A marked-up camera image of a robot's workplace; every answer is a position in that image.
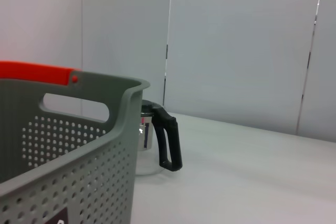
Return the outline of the grey-green perforated storage bin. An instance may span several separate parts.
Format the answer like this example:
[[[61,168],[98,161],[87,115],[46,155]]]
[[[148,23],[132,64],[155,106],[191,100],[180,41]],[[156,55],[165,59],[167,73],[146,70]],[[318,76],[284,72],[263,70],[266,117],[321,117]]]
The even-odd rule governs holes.
[[[73,71],[67,85],[0,80],[0,224],[130,224],[145,80]],[[106,120],[47,108],[103,103]]]

